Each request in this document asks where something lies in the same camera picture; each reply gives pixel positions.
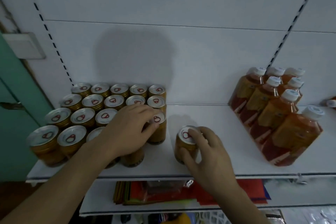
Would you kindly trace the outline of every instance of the hand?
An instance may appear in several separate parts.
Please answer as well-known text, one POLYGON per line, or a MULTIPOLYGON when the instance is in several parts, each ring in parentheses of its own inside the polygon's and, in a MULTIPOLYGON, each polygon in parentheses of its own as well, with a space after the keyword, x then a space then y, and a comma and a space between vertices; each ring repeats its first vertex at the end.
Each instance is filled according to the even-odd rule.
POLYGON ((236 189, 238 184, 230 157, 219 137, 207 127, 199 127, 199 129, 204 136, 193 129, 189 129, 188 133, 196 141, 201 151, 202 161, 197 164, 185 148, 181 148, 180 152, 191 175, 216 198, 223 195, 225 191, 236 189))
POLYGON ((144 131, 147 121, 158 114, 159 110, 148 105, 134 104, 122 108, 103 129, 98 137, 92 140, 102 146, 111 161, 113 158, 131 154, 140 149, 158 128, 158 124, 150 124, 144 131))

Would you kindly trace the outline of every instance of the can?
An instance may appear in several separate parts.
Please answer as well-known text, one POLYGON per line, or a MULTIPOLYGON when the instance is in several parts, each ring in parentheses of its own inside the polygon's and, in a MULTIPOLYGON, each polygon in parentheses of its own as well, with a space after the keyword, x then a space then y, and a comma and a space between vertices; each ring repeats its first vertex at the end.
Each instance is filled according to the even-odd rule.
POLYGON ((97 127, 104 127, 109 124, 117 112, 115 109, 107 108, 97 113, 95 118, 97 127))
POLYGON ((128 99, 126 99, 126 105, 133 105, 136 103, 144 105, 146 103, 146 100, 143 96, 139 95, 130 96, 128 99))
POLYGON ((49 112, 44 119, 48 125, 55 125, 61 130, 71 126, 71 110, 69 108, 58 108, 49 112))
POLYGON ((142 148, 131 154, 121 157, 123 165, 126 167, 136 167, 141 164, 144 158, 145 158, 145 152, 142 148))
POLYGON ((111 95, 105 99, 104 106, 105 108, 113 108, 119 111, 126 106, 126 103, 122 95, 111 95))
POLYGON ((66 159, 57 144, 59 133, 57 126, 47 125, 36 129, 27 137, 31 151, 49 167, 55 167, 66 159))
POLYGON ((107 98, 111 95, 111 91, 109 89, 110 86, 107 83, 98 83, 92 86, 91 92, 93 94, 99 94, 103 96, 103 98, 107 98))
POLYGON ((73 125, 82 125, 87 129, 95 126, 95 111, 91 108, 82 108, 74 112, 70 120, 73 125))
POLYGON ((149 99, 147 99, 147 104, 150 107, 153 107, 155 109, 159 109, 166 113, 167 105, 166 105, 166 100, 162 96, 152 96, 149 99))
POLYGON ((161 96, 161 97, 166 99, 166 96, 167 96, 166 89, 165 89, 164 86, 162 86, 160 84, 152 85, 148 89, 148 96, 149 97, 161 96))
MULTIPOLYGON (((102 130, 104 129, 104 127, 100 127, 100 128, 96 128, 94 130, 92 130, 86 137, 86 142, 89 142, 91 141, 92 139, 94 139, 95 137, 97 137, 101 132, 102 130)), ((107 168, 110 168, 110 167, 113 167, 116 163, 118 163, 120 161, 120 157, 117 157, 115 158, 114 160, 112 160, 106 167, 105 169, 107 168)))
POLYGON ((75 84, 71 88, 71 92, 74 93, 74 94, 79 94, 83 98, 85 98, 88 95, 91 95, 90 88, 91 88, 91 84, 86 83, 86 82, 80 82, 80 83, 75 84))
POLYGON ((129 92, 131 96, 138 95, 144 97, 145 99, 147 98, 147 86, 144 84, 134 84, 131 88, 129 88, 129 92))
POLYGON ((200 132, 199 129, 194 126, 185 125, 180 129, 180 131, 176 135, 174 155, 175 155, 176 160, 181 164, 184 164, 184 162, 182 161, 182 156, 180 154, 180 148, 187 149, 191 157, 194 160, 196 160, 197 154, 199 152, 199 148, 197 144, 195 143, 193 138, 188 133, 189 129, 193 129, 193 130, 200 132))
POLYGON ((124 84, 124 83, 114 84, 111 87, 111 93, 112 93, 112 95, 121 95, 125 99, 127 99, 129 97, 128 85, 124 84))
POLYGON ((86 141, 86 128, 84 126, 72 126, 62 131, 57 137, 57 143, 61 152, 70 159, 86 141))
POLYGON ((158 114, 154 115, 154 117, 147 122, 147 126, 152 123, 158 123, 159 127, 156 131, 149 137, 147 142, 152 145, 159 145, 164 142, 166 139, 166 130, 167 130, 167 120, 164 112, 160 111, 158 114))
POLYGON ((82 106, 82 96, 79 94, 69 94, 66 95, 62 100, 59 102, 61 107, 69 108, 71 111, 75 112, 81 108, 82 106))
POLYGON ((98 94, 92 94, 82 100, 83 107, 89 107, 99 112, 104 109, 104 98, 98 94))

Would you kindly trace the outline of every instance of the shelf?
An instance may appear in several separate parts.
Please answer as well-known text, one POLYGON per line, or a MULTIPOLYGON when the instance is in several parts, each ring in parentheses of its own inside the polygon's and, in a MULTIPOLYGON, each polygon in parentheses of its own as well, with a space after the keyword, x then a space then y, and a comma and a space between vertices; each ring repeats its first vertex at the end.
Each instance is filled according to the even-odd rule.
MULTIPOLYGON (((230 155, 237 178, 296 178, 336 176, 336 111, 323 107, 325 117, 320 124, 321 136, 289 167, 269 164, 258 150, 249 134, 230 109, 223 105, 168 105, 167 137, 163 144, 144 146, 145 159, 134 168, 120 163, 103 170, 100 180, 182 180, 191 175, 184 165, 174 158, 175 136, 185 124, 206 126, 221 138, 230 155)), ((45 182, 60 167, 47 167, 38 161, 27 176, 27 182, 45 182)))
MULTIPOLYGON (((257 205, 257 207, 259 209, 282 209, 336 205, 336 188, 333 181, 323 180, 312 180, 306 185, 281 185, 276 181, 266 183, 265 187, 272 200, 268 200, 267 205, 257 205)), ((116 205, 113 203, 115 185, 116 182, 96 180, 86 193, 79 215, 85 217, 110 214, 202 212, 219 209, 217 205, 201 206, 196 200, 151 205, 116 205)))

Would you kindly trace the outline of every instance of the orange juice bottle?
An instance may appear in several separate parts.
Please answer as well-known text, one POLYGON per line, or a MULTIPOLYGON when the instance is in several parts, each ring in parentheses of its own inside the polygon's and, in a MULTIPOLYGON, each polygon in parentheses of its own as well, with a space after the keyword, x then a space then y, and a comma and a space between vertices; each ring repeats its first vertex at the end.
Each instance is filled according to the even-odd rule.
POLYGON ((332 99, 327 100, 326 104, 327 104, 327 107, 332 107, 336 110, 336 97, 333 97, 332 99))
POLYGON ((266 84, 255 89, 240 114, 240 120, 244 125, 250 127, 258 117, 258 114, 266 107, 268 101, 279 97, 277 90, 279 84, 280 79, 271 76, 266 84))
POLYGON ((287 90, 287 89, 295 90, 299 94, 299 97, 294 102, 295 104, 297 104, 300 101, 300 99, 302 98, 302 93, 300 91, 300 88, 302 87, 303 84, 304 84, 304 82, 300 78, 293 77, 289 80, 288 84, 286 84, 286 85, 283 84, 283 85, 280 85, 278 87, 279 95, 283 94, 285 92, 285 90, 287 90))
POLYGON ((293 77, 300 78, 305 74, 305 71, 302 68, 288 68, 285 71, 285 74, 282 76, 283 84, 287 84, 289 80, 293 77))
POLYGON ((302 114, 290 114, 263 145, 265 158, 276 166, 289 166, 322 133, 317 123, 324 111, 309 106, 302 114))
POLYGON ((275 77, 279 77, 281 80, 280 84, 283 84, 281 77, 284 75, 284 73, 285 73, 285 70, 281 67, 269 67, 267 69, 266 74, 263 76, 264 82, 266 82, 269 77, 275 76, 275 77))
POLYGON ((250 130, 251 136, 259 145, 265 142, 265 138, 278 128, 289 114, 297 113, 299 109, 294 102, 298 97, 299 94, 295 90, 288 89, 281 97, 268 102, 250 130))
POLYGON ((230 106, 235 113, 240 113, 254 90, 264 84, 263 75, 265 72, 265 68, 255 67, 252 69, 252 73, 240 78, 237 85, 237 92, 230 103, 230 106))

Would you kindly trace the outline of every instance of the can lid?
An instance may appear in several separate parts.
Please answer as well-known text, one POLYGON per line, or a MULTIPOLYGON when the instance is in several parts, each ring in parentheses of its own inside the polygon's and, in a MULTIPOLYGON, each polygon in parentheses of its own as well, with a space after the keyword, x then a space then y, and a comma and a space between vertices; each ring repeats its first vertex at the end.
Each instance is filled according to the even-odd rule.
POLYGON ((158 123, 161 124, 166 120, 166 115, 164 112, 160 111, 158 114, 154 115, 153 118, 151 118, 148 122, 150 124, 152 123, 158 123))
POLYGON ((110 86, 107 83, 98 83, 92 86, 91 92, 94 94, 103 93, 108 91, 110 86))
POLYGON ((99 113, 97 113, 96 122, 98 122, 99 124, 108 124, 117 114, 117 112, 118 112, 117 110, 112 108, 104 109, 99 113))
POLYGON ((79 94, 69 94, 66 95, 62 100, 59 102, 60 106, 72 106, 79 103, 82 100, 82 96, 79 94))
POLYGON ((254 72, 255 74, 257 74, 257 75, 262 76, 262 75, 265 74, 265 72, 266 72, 266 68, 264 68, 264 67, 256 67, 256 68, 254 68, 253 72, 254 72))
POLYGON ((287 99, 288 101, 294 102, 298 99, 299 93, 297 93, 297 91, 295 91, 295 90, 286 89, 282 93, 281 97, 284 98, 284 99, 287 99))
POLYGON ((89 106, 89 107, 96 106, 96 105, 99 105, 101 102, 103 102, 103 100, 104 100, 104 97, 102 95, 92 94, 92 95, 88 95, 82 100, 82 105, 89 106))
POLYGON ((166 105, 166 100, 162 96, 151 96, 147 100, 147 104, 153 108, 160 108, 166 105))
POLYGON ((99 128, 96 128, 94 130, 92 130, 86 137, 86 142, 89 142, 91 141, 92 139, 94 139, 95 137, 97 137, 101 132, 102 130, 104 129, 105 127, 99 127, 99 128))
POLYGON ((196 144, 194 139, 189 135, 188 130, 193 129, 195 131, 199 131, 199 129, 192 125, 185 125, 183 126, 180 131, 178 132, 178 137, 181 139, 181 141, 187 143, 187 144, 196 144))
POLYGON ((78 143, 86 135, 86 128, 84 126, 72 126, 63 130, 58 138, 57 143, 60 146, 70 146, 78 143))
POLYGON ((95 116, 95 111, 92 108, 82 108, 74 112, 70 120, 74 124, 81 124, 91 120, 95 116))
POLYGON ((267 80, 267 84, 271 85, 273 87, 278 87, 280 84, 281 80, 279 77, 275 77, 275 76, 270 76, 267 80))
POLYGON ((285 74, 291 74, 297 77, 301 77, 305 74, 305 70, 303 70, 302 68, 293 68, 290 67, 288 69, 286 69, 285 74))
POLYGON ((128 85, 123 83, 114 84, 111 87, 111 92, 114 94, 120 94, 128 91, 128 85))
POLYGON ((126 99, 126 105, 133 105, 136 103, 144 105, 146 103, 146 100, 143 96, 138 95, 130 96, 128 99, 126 99))
POLYGON ((29 146, 44 145, 55 138, 58 134, 58 127, 55 125, 47 125, 40 127, 29 134, 26 141, 29 146))
POLYGON ((324 111, 317 106, 308 106, 303 110, 302 115, 310 120, 316 121, 324 115, 324 111))
POLYGON ((133 94, 142 94, 147 91, 147 86, 144 84, 134 84, 131 88, 129 88, 129 91, 131 91, 133 94))
POLYGON ((270 67, 267 70, 268 73, 270 74, 274 74, 276 76, 283 76, 285 73, 285 69, 281 68, 281 67, 270 67))
POLYGON ((71 92, 72 93, 81 93, 81 92, 89 90, 90 87, 91 87, 91 84, 86 83, 86 82, 80 82, 80 83, 75 84, 71 88, 71 92))
POLYGON ((160 85, 160 84, 154 84, 152 86, 149 87, 149 92, 154 94, 154 95, 160 95, 166 92, 166 89, 164 86, 160 85))
POLYGON ((70 115, 71 110, 69 108, 62 107, 49 112, 46 116, 44 116, 44 120, 47 124, 55 124, 65 120, 70 115))
POLYGON ((336 100, 330 99, 326 102, 327 107, 336 107, 336 100))
POLYGON ((293 77, 289 80, 288 85, 298 89, 301 88, 304 83, 305 82, 303 82, 300 78, 293 77))
POLYGON ((121 95, 111 95, 107 97, 104 101, 104 104, 107 107, 117 107, 124 103, 124 97, 121 95))

